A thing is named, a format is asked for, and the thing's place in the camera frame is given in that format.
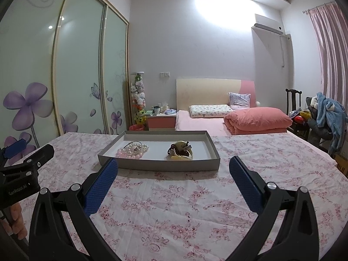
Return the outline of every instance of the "sliding wardrobe door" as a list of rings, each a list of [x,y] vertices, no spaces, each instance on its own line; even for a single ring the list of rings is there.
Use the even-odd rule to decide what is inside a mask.
[[[67,0],[58,32],[55,85],[63,133],[102,133],[100,33],[104,4]]]
[[[127,130],[128,117],[126,43],[127,26],[110,8],[107,9],[103,48],[104,87],[107,122],[111,134]]]
[[[0,22],[0,148],[24,138],[13,164],[58,134],[51,59],[63,0],[14,0]]]

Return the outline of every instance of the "blue gripper pad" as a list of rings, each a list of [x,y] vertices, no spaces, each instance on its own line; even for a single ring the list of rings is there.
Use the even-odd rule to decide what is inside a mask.
[[[97,179],[85,194],[84,211],[87,216],[97,213],[107,195],[107,192],[114,182],[118,172],[116,160],[111,159],[99,172],[93,174],[97,175]]]
[[[264,205],[264,190],[260,186],[262,184],[266,185],[264,180],[257,172],[249,171],[238,156],[231,158],[229,168],[230,174],[243,195],[250,211],[260,214],[263,211]]]
[[[25,141],[25,139],[20,139],[20,140],[16,141],[14,144],[7,146],[5,148],[5,152],[4,152],[3,156],[6,159],[11,159],[12,157],[17,155],[18,153],[25,150],[26,147],[27,147],[27,142]]]

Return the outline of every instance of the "tray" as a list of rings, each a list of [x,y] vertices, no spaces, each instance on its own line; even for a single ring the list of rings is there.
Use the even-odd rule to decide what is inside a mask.
[[[115,157],[119,148],[135,140],[149,146],[142,158]],[[193,152],[192,160],[172,160],[167,154],[171,144],[179,140],[189,141]],[[119,168],[142,171],[216,171],[220,165],[220,156],[207,131],[124,131],[98,154],[101,165],[110,158],[117,160]]]

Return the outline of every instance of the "pearl bracelet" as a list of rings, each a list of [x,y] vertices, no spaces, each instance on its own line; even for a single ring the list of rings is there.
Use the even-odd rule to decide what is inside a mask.
[[[128,159],[140,159],[149,149],[149,146],[142,144],[140,141],[129,142],[125,147],[117,150],[116,157]]]

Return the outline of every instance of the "human hand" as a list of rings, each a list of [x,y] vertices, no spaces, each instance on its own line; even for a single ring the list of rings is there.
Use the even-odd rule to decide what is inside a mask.
[[[23,221],[22,207],[17,202],[10,207],[10,212],[11,212],[12,219],[14,220],[12,229],[6,221],[2,219],[0,219],[0,221],[8,234],[13,232],[14,234],[17,234],[18,239],[21,240],[25,238],[28,234]]]

